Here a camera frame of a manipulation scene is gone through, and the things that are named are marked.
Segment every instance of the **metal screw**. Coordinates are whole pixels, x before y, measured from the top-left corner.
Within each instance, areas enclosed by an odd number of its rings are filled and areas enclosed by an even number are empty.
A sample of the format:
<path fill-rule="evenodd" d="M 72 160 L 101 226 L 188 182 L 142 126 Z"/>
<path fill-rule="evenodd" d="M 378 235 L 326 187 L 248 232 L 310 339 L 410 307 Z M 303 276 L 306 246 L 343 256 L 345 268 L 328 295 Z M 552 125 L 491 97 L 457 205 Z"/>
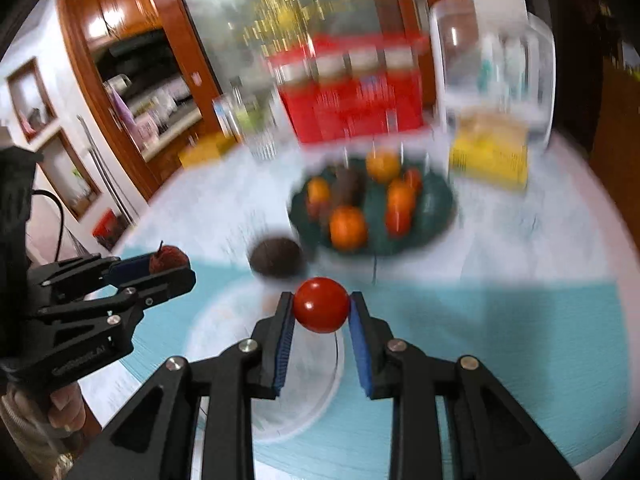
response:
<path fill-rule="evenodd" d="M 179 370 L 180 368 L 182 368 L 184 365 L 186 364 L 186 361 L 184 359 L 184 357 L 180 357 L 179 355 L 175 355 L 173 357 L 169 357 L 166 362 L 164 363 L 164 365 L 171 370 L 172 372 L 175 372 L 176 370 Z"/>
<path fill-rule="evenodd" d="M 390 339 L 386 347 L 392 352 L 404 352 L 406 350 L 406 342 L 402 339 Z"/>
<path fill-rule="evenodd" d="M 480 363 L 478 362 L 478 359 L 472 355 L 465 355 L 460 359 L 460 366 L 465 370 L 476 370 L 480 366 Z"/>
<path fill-rule="evenodd" d="M 238 344 L 238 348 L 241 352 L 248 354 L 249 352 L 253 352 L 258 348 L 258 342 L 255 339 L 243 339 Z"/>

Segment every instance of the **black cable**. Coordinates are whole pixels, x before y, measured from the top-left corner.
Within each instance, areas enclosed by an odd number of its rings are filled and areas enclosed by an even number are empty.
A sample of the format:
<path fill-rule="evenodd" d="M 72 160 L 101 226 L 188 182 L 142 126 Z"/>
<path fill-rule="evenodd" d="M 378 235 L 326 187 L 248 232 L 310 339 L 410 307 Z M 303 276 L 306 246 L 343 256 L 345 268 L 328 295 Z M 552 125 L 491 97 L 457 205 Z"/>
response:
<path fill-rule="evenodd" d="M 56 205 L 58 206 L 58 210 L 60 211 L 60 232 L 58 233 L 58 246 L 56 247 L 56 257 L 53 260 L 54 262 L 56 262 L 60 257 L 60 247 L 62 247 L 62 233 L 64 232 L 64 229 L 65 229 L 65 213 L 62 209 L 62 203 L 60 202 L 60 199 L 57 196 L 55 196 L 52 192 L 47 191 L 46 189 L 34 189 L 33 194 L 46 196 L 52 199 L 53 202 L 56 203 Z"/>

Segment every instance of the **person's hand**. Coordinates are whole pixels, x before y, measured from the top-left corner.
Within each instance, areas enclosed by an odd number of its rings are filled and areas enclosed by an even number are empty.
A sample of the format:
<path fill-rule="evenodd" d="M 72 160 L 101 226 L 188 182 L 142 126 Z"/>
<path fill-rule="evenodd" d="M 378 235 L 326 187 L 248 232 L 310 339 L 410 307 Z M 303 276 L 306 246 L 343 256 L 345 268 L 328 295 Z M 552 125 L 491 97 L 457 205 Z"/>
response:
<path fill-rule="evenodd" d="M 53 406 L 49 410 L 49 422 L 54 428 L 77 431 L 84 426 L 86 412 L 78 383 L 70 384 L 50 395 Z"/>
<path fill-rule="evenodd" d="M 14 398 L 18 414 L 34 422 L 33 410 L 37 409 L 20 390 L 10 387 L 9 394 Z M 84 426 L 86 412 L 84 400 L 78 383 L 70 384 L 53 392 L 50 396 L 49 423 L 54 428 L 65 428 L 69 432 L 80 430 Z"/>

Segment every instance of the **sleeve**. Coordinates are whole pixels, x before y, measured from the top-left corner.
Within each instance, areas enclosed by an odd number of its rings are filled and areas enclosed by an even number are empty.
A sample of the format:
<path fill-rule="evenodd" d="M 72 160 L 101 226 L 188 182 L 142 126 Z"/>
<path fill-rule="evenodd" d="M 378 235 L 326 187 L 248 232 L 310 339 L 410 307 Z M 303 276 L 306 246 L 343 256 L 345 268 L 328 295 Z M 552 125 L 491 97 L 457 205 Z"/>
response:
<path fill-rule="evenodd" d="M 20 412 L 15 401 L 15 390 L 10 389 L 0 398 L 0 418 L 37 476 L 43 480 L 64 478 L 72 465 L 71 456 L 60 455 L 51 449 L 47 438 Z M 61 438 L 69 435 L 64 430 L 60 431 Z"/>

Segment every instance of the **white plate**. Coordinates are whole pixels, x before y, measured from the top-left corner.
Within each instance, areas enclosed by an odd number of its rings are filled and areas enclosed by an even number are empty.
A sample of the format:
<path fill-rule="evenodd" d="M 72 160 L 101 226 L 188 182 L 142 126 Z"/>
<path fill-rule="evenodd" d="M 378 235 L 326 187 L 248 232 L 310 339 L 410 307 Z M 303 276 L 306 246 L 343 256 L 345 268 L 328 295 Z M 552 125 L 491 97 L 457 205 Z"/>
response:
<path fill-rule="evenodd" d="M 274 313 L 278 297 L 274 285 L 255 278 L 233 284 L 195 319 L 185 357 L 193 362 L 217 356 L 249 337 L 258 320 Z M 252 400 L 254 440 L 277 442 L 309 428 L 334 398 L 343 371 L 342 331 L 317 334 L 296 322 L 280 397 Z M 203 402 L 201 409 L 206 414 L 207 404 Z"/>

